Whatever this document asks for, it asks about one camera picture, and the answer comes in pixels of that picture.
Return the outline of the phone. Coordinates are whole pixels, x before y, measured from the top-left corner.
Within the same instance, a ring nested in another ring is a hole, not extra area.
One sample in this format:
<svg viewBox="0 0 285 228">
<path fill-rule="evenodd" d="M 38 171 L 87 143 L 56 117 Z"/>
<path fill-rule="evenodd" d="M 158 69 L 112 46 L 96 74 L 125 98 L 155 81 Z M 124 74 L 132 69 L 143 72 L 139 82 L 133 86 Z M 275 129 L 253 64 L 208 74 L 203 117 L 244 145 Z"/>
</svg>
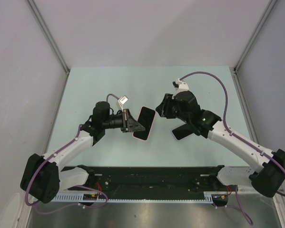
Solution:
<svg viewBox="0 0 285 228">
<path fill-rule="evenodd" d="M 172 134 L 177 141 L 183 140 L 184 138 L 193 134 L 188 124 L 183 124 L 172 130 Z"/>
<path fill-rule="evenodd" d="M 146 106 L 142 106 L 138 115 L 138 122 L 145 128 L 144 131 L 133 132 L 132 136 L 135 139 L 139 139 L 142 141 L 147 141 L 153 126 L 153 122 L 155 119 L 156 111 L 148 108 Z"/>
</svg>

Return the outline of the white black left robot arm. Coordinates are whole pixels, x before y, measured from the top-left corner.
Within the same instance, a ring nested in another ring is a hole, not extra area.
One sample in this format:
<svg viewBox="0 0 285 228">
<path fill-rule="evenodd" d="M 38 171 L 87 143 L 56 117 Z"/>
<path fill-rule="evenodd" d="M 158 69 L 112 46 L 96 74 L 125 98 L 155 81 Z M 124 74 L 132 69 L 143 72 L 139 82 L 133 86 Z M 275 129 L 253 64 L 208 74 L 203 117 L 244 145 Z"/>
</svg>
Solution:
<svg viewBox="0 0 285 228">
<path fill-rule="evenodd" d="M 29 202 L 29 196 L 39 202 L 49 203 L 61 190 L 76 186 L 85 190 L 93 188 L 95 173 L 91 168 L 79 165 L 71 170 L 64 170 L 64 167 L 80 153 L 99 142 L 107 129 L 116 128 L 123 133 L 145 130 L 128 109 L 114 114 L 108 102 L 100 101 L 96 103 L 88 120 L 79 125 L 70 142 L 52 152 L 31 155 L 20 183 L 20 188 L 25 191 L 26 205 L 33 206 L 33 203 Z"/>
</svg>

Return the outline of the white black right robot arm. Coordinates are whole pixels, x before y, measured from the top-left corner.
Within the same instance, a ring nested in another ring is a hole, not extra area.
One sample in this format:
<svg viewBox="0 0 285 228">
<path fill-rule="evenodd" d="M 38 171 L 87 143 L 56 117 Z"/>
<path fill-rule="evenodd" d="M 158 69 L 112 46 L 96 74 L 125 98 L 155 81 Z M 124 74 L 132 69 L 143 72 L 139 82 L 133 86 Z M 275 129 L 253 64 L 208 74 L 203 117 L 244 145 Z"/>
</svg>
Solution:
<svg viewBox="0 0 285 228">
<path fill-rule="evenodd" d="M 285 151 L 274 152 L 236 134 L 221 117 L 201 109 L 190 91 L 165 94 L 156 112 L 160 117 L 183 121 L 180 129 L 210 139 L 244 160 L 253 170 L 248 175 L 249 183 L 263 196 L 271 198 L 278 193 L 285 180 Z"/>
</svg>

